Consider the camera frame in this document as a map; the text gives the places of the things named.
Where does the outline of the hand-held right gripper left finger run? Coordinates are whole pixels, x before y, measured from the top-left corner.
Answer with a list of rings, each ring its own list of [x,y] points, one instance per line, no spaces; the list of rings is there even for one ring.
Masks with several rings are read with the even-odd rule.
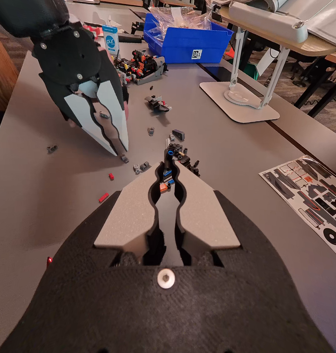
[[[156,203],[161,196],[164,163],[155,163],[120,192],[102,229],[96,248],[132,252],[144,265],[160,265],[166,246]]]

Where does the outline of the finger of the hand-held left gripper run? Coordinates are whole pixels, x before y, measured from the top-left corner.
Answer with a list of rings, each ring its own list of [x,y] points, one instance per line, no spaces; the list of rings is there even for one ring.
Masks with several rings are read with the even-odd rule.
[[[101,82],[97,90],[92,81],[83,82],[79,85],[79,90],[83,97],[97,97],[99,103],[107,109],[112,125],[118,133],[118,138],[126,151],[129,150],[129,138],[126,126],[126,116],[122,97],[121,83],[111,83],[111,81]]]
[[[64,99],[81,125],[82,130],[96,140],[96,142],[108,152],[117,156],[118,153],[112,141],[106,136],[103,126],[95,118],[92,102],[76,94],[70,94]]]

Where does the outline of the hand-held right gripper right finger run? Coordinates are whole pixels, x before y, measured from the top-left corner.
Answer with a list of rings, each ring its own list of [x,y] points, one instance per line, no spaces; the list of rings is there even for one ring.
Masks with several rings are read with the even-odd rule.
[[[174,161],[175,242],[184,266],[204,253],[241,246],[215,190]]]

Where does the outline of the black grey lego wing assembly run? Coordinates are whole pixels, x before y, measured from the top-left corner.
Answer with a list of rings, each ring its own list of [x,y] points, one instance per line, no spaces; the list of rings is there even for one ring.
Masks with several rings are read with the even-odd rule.
[[[167,105],[166,102],[162,100],[162,96],[155,96],[155,95],[147,96],[145,100],[155,111],[169,112],[172,110],[172,107]]]

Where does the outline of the pile of small lego pieces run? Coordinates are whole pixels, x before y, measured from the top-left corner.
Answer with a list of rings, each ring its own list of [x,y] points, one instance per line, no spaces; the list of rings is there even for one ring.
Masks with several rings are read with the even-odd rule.
[[[183,145],[175,143],[175,153],[173,156],[172,161],[176,161],[180,163],[182,166],[186,167],[188,170],[190,170],[194,175],[197,177],[200,177],[200,172],[198,169],[199,161],[196,161],[195,163],[191,163],[190,157],[187,155],[188,149],[183,148]],[[162,181],[160,183],[160,192],[164,193],[168,190],[171,189],[171,186],[175,183],[173,172],[172,172],[172,166],[171,166],[171,174],[168,176],[162,178]]]

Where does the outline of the lego car chassis model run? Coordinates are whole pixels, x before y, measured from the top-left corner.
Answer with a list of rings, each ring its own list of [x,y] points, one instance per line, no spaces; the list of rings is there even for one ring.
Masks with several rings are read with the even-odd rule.
[[[163,56],[148,55],[146,51],[134,50],[131,60],[120,59],[119,54],[114,58],[114,66],[122,85],[134,82],[137,85],[149,83],[159,79],[168,72]]]

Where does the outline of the person's left hand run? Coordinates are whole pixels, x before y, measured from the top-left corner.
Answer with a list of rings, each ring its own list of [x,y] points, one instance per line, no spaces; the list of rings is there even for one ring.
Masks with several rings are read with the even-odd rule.
[[[107,54],[110,62],[114,66],[113,59],[112,59],[111,55],[108,53],[108,51],[104,47],[101,47],[101,46],[97,46],[97,49],[99,51],[104,51]],[[125,116],[126,116],[126,120],[128,120],[128,117],[129,117],[129,108],[128,108],[129,93],[128,93],[126,85],[122,85],[122,94],[123,94],[123,100],[124,100]]]

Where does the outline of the red white paper packaging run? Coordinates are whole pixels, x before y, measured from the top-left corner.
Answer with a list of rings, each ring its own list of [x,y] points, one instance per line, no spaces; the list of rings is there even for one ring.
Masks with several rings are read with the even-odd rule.
[[[87,24],[83,24],[83,28],[91,32],[94,36],[95,39],[98,39],[99,37],[103,37],[103,30],[102,27],[97,27],[97,26],[91,26]]]

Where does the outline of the white blue gum packet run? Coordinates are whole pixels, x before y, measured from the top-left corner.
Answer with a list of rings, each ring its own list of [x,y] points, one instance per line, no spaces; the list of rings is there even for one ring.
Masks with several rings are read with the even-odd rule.
[[[104,35],[105,48],[112,56],[116,56],[119,50],[118,28],[102,25]]]

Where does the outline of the black white sticker sheet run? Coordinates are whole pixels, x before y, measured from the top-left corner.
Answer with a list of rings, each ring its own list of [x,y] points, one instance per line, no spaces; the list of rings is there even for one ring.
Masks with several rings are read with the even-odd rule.
[[[259,176],[336,253],[336,175],[304,155]]]

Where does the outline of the blue bin with square tag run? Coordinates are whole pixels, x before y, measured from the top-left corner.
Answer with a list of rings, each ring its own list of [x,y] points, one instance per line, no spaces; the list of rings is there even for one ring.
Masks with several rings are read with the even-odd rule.
[[[233,31],[211,23],[211,30],[168,28],[160,41],[149,31],[158,29],[158,21],[148,13],[145,17],[144,41],[149,51],[163,56],[167,64],[220,63]]]

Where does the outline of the clear plastic bags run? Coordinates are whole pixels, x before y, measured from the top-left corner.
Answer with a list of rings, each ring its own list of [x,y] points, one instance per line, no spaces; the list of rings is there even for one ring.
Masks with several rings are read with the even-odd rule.
[[[210,13],[199,15],[190,7],[149,7],[161,32],[168,28],[211,30]]]

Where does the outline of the white paper tag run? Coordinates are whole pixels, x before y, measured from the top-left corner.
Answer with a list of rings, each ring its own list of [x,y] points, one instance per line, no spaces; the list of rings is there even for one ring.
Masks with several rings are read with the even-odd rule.
[[[269,65],[277,59],[279,55],[279,51],[276,51],[274,49],[269,48],[266,53],[263,55],[263,57],[260,59],[258,64],[256,65],[256,69],[258,72],[258,75],[261,76],[265,70],[269,67]]]

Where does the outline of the tan wooden stand board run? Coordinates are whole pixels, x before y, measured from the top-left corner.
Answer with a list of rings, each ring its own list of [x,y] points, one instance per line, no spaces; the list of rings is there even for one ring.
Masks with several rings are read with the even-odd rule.
[[[250,25],[244,21],[234,20],[229,14],[229,7],[227,5],[222,6],[220,14],[222,19],[228,23],[237,25],[238,27],[249,31],[252,34],[258,35],[261,38],[279,44],[280,46],[286,47],[299,54],[305,56],[327,56],[336,53],[335,45],[320,39],[313,34],[309,34],[308,38],[304,42],[296,43],[294,41],[282,38],[271,31],[263,30],[258,26]]]

